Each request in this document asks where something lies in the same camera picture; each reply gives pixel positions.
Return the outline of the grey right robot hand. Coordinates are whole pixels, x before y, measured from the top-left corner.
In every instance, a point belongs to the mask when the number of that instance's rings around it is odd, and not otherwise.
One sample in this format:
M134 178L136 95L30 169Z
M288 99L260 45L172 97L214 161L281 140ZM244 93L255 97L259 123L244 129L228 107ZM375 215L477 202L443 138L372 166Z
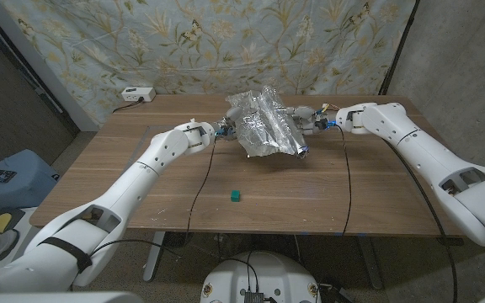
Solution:
M285 112L293 119L296 128L304 136L316 135L336 126L335 120L322 109L315 110L308 106L296 106L286 108Z

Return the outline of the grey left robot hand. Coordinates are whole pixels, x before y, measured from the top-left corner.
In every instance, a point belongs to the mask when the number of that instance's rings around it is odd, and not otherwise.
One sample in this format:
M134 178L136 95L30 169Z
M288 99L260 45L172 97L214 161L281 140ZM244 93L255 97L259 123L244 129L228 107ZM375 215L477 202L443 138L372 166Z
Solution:
M237 139L236 121L241 117L243 109L241 107L230 108L224 117L216 122L216 137L225 141Z

